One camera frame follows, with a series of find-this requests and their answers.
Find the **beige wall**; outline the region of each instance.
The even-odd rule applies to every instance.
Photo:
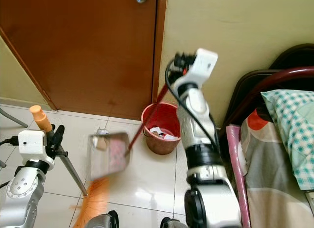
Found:
[[[313,1],[168,0],[159,88],[167,62],[177,51],[202,47],[218,53],[203,91],[221,124],[241,76],[266,69],[291,46],[314,43]]]
[[[40,104],[44,109],[50,109],[1,37],[0,102],[24,107]]]

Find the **trash bucket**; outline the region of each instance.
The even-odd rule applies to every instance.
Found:
[[[144,109],[141,118],[142,122],[148,118],[155,107],[154,105],[156,104],[151,104]],[[154,114],[144,126],[146,143],[152,152],[156,154],[169,154],[180,142],[180,123],[176,112],[177,107],[173,104],[163,102],[157,104]],[[177,136],[178,138],[174,140],[163,139],[149,131],[152,127],[159,127],[166,134]]]

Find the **checkered pillowcase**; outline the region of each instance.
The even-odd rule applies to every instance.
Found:
[[[292,163],[301,190],[314,189],[314,92],[261,93]]]

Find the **brown door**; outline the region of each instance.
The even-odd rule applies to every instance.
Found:
[[[155,12],[156,0],[0,0],[0,27],[50,105],[138,119],[152,97]]]

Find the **floor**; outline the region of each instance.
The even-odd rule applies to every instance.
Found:
[[[28,129],[38,129],[28,109],[10,105],[0,105],[10,115],[29,125]],[[65,133],[62,146],[69,152],[69,159],[82,181],[85,181],[87,137],[98,128],[110,133],[126,131],[132,138],[140,126],[140,121],[106,116],[81,114],[67,111],[46,111],[50,122],[56,126],[63,124]],[[24,130],[15,122],[0,115],[0,140],[17,135]],[[0,168],[0,183],[12,179],[22,158],[19,148],[8,144],[0,147],[0,159],[6,168]],[[109,183],[107,210],[116,210],[120,227],[158,228],[163,217],[174,217],[185,223],[184,193],[186,183],[186,158],[181,143],[169,155],[157,155],[146,146],[141,135],[133,147],[133,155],[127,169]],[[35,228],[71,228],[79,214],[82,195],[77,185],[56,159],[55,167],[47,173],[45,192],[38,204]]]

